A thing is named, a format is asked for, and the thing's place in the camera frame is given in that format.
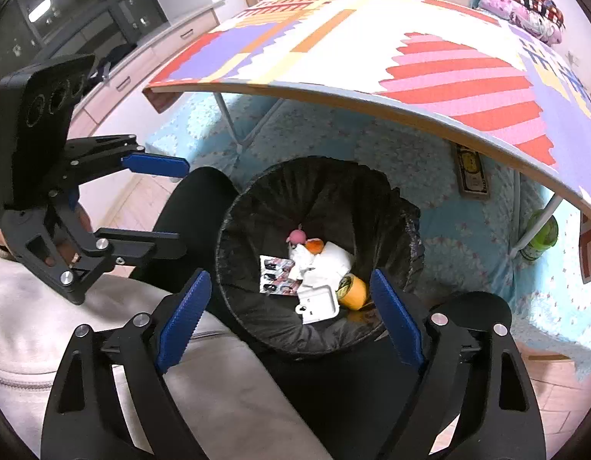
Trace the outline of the person's left hand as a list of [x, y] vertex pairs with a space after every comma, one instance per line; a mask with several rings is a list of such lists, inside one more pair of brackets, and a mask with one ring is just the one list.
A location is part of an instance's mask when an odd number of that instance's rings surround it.
[[[84, 210], [84, 207], [81, 204], [77, 204], [74, 208], [74, 213], [84, 230], [88, 233], [91, 233], [93, 231], [91, 219], [88, 217], [88, 213], [86, 210]], [[68, 239], [54, 239], [53, 243], [56, 247], [56, 250], [59, 252], [59, 255], [68, 265], [72, 265], [77, 262], [78, 252]], [[48, 266], [53, 266], [56, 263], [56, 255], [52, 253], [51, 250], [48, 249], [43, 243], [34, 248], [34, 255], [37, 258], [43, 260]], [[12, 252], [9, 243], [7, 240], [5, 240], [1, 230], [0, 256], [9, 258], [11, 260], [15, 258], [14, 252]]]

